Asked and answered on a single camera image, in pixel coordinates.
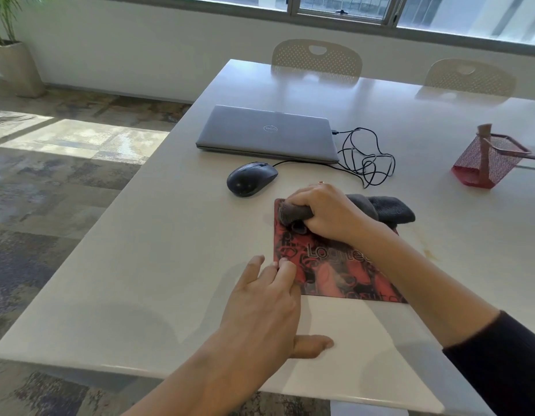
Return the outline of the person's right hand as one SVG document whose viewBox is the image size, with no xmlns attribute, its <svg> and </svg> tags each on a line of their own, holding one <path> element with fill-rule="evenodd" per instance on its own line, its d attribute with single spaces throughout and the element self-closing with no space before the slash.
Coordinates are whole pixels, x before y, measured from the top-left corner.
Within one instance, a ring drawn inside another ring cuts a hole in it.
<svg viewBox="0 0 535 416">
<path fill-rule="evenodd" d="M 305 223 L 305 225 L 316 235 L 357 246 L 358 236 L 364 225 L 369 223 L 369 217 L 365 216 L 341 190 L 334 186 L 332 211 L 329 215 L 332 218 L 330 223 Z"/>
</svg>

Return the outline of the person's left hand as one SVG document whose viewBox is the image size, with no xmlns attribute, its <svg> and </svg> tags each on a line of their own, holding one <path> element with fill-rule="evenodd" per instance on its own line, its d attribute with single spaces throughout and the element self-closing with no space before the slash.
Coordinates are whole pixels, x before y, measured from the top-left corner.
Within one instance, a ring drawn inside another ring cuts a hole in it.
<svg viewBox="0 0 535 416">
<path fill-rule="evenodd" d="M 301 317 L 301 291 L 296 266 L 288 259 L 278 262 L 271 286 L 261 288 L 262 257 L 254 257 L 230 294 L 216 333 L 227 337 L 251 338 L 260 347 L 273 350 L 281 366 L 293 358 L 293 340 Z"/>
</svg>

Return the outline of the red and black mouse pad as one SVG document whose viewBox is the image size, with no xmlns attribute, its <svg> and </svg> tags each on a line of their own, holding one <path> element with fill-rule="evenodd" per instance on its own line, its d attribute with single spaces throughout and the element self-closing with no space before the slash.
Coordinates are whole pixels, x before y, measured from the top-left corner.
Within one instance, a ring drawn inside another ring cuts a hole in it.
<svg viewBox="0 0 535 416">
<path fill-rule="evenodd" d="M 295 230 L 274 218 L 273 258 L 296 266 L 304 295 L 407 303 L 403 295 L 361 251 L 347 244 Z"/>
</svg>

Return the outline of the grey cloth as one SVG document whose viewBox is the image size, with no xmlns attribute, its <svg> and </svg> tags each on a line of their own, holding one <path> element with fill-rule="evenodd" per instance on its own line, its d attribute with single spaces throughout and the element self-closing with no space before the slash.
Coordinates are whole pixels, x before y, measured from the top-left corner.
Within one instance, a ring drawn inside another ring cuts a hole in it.
<svg viewBox="0 0 535 416">
<path fill-rule="evenodd" d="M 399 224 L 407 224 L 415 221 L 414 212 L 402 201 L 389 196 L 370 196 L 361 194 L 349 194 L 347 198 L 364 214 L 372 219 L 386 224 L 395 230 Z M 308 228 L 304 220 L 313 217 L 309 206 L 298 206 L 287 202 L 285 199 L 275 201 L 275 218 L 277 223 L 284 228 L 305 235 Z"/>
</svg>

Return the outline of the person's left forearm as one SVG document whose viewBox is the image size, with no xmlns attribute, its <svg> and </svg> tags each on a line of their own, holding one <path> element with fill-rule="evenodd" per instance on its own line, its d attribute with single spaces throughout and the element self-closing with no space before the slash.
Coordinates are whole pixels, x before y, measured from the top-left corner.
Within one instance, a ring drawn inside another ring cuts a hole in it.
<svg viewBox="0 0 535 416">
<path fill-rule="evenodd" d="M 121 416 L 227 416 L 280 366 L 273 350 L 251 338 L 215 333 Z"/>
</svg>

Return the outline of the person's right forearm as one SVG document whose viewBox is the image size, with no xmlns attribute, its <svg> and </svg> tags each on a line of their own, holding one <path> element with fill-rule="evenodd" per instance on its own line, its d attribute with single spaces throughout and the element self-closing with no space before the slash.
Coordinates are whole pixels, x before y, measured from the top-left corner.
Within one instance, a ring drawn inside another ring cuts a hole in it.
<svg viewBox="0 0 535 416">
<path fill-rule="evenodd" d="M 355 217 L 352 245 L 398 289 L 438 343 L 467 341 L 500 311 L 416 251 L 387 226 Z"/>
</svg>

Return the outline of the black computer mouse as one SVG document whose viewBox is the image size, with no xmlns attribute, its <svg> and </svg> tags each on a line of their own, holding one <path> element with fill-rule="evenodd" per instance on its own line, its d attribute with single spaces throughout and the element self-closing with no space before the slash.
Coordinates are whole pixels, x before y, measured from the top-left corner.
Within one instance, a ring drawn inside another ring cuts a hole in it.
<svg viewBox="0 0 535 416">
<path fill-rule="evenodd" d="M 235 196 L 247 198 L 259 193 L 277 176 L 278 171 L 274 166 L 265 162 L 251 162 L 230 173 L 226 185 Z"/>
</svg>

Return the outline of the grey laptop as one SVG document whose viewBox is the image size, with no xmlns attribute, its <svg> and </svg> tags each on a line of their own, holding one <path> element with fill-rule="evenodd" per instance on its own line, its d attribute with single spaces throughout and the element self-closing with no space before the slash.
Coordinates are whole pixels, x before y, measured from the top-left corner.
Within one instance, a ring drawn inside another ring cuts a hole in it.
<svg viewBox="0 0 535 416">
<path fill-rule="evenodd" d="M 340 160 L 328 119 L 216 105 L 196 147 L 206 151 L 327 165 Z"/>
</svg>

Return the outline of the beige perforated chair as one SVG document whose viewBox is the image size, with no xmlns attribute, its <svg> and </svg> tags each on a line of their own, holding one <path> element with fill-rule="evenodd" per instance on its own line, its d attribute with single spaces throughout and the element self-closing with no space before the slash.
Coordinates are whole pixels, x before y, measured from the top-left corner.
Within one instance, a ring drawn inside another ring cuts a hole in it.
<svg viewBox="0 0 535 416">
<path fill-rule="evenodd" d="M 474 60 L 446 58 L 435 62 L 424 86 L 443 90 L 511 97 L 516 78 L 498 66 Z"/>
<path fill-rule="evenodd" d="M 290 39 L 273 49 L 271 65 L 276 70 L 288 68 L 356 78 L 361 76 L 363 61 L 356 51 L 337 43 Z"/>
</svg>

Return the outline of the red mesh pen holder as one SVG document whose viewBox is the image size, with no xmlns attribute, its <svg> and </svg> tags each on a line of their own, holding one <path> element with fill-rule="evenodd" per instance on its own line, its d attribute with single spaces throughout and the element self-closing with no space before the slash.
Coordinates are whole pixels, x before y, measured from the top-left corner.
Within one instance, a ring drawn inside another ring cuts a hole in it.
<svg viewBox="0 0 535 416">
<path fill-rule="evenodd" d="M 477 135 L 451 167 L 452 174 L 470 187 L 494 188 L 532 151 L 507 135 Z"/>
</svg>

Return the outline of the brown flat stick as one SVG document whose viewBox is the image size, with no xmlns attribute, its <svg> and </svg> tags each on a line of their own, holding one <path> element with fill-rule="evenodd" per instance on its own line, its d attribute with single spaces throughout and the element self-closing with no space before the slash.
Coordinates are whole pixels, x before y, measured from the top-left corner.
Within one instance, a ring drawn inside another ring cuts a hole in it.
<svg viewBox="0 0 535 416">
<path fill-rule="evenodd" d="M 490 179 L 490 165 L 489 165 L 489 146 L 483 142 L 483 139 L 491 138 L 492 124 L 483 124 L 478 126 L 478 140 L 480 146 L 480 162 L 479 162 L 479 184 L 481 187 L 490 189 L 493 187 L 493 182 Z"/>
</svg>

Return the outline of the black sleeve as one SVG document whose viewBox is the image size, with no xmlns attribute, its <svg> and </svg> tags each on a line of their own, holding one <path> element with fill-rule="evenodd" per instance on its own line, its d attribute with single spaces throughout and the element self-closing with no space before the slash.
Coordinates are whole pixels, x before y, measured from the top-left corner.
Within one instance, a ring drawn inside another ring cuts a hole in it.
<svg viewBox="0 0 535 416">
<path fill-rule="evenodd" d="M 496 416 L 535 416 L 535 334 L 506 312 L 443 353 Z"/>
</svg>

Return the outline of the thin dark rod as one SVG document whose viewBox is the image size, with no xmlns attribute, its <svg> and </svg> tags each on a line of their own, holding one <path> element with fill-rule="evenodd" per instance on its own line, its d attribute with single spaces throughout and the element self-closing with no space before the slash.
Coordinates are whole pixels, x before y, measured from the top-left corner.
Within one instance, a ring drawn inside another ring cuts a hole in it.
<svg viewBox="0 0 535 416">
<path fill-rule="evenodd" d="M 514 148 L 500 148 L 492 141 L 492 138 L 483 139 L 483 142 L 485 142 L 498 155 L 535 160 L 535 154 L 530 149 L 519 143 L 517 140 L 509 136 L 501 136 L 499 137 L 499 139 L 505 140 L 506 146 L 514 146 Z"/>
</svg>

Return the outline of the beige planter pot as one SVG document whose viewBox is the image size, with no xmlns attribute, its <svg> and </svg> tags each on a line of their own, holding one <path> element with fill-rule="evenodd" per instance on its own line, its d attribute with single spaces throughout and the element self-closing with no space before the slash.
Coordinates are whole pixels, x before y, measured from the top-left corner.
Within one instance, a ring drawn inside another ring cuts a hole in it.
<svg viewBox="0 0 535 416">
<path fill-rule="evenodd" d="M 0 45 L 0 74 L 17 96 L 38 98 L 46 92 L 31 52 L 21 41 Z"/>
</svg>

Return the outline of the green potted plant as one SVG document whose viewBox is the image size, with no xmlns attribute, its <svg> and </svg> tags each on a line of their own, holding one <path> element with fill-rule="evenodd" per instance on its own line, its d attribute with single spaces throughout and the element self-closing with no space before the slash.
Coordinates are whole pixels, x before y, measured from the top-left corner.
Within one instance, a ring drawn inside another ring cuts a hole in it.
<svg viewBox="0 0 535 416">
<path fill-rule="evenodd" d="M 14 24 L 17 14 L 27 3 L 42 4 L 49 0 L 0 0 L 0 47 L 18 43 Z"/>
</svg>

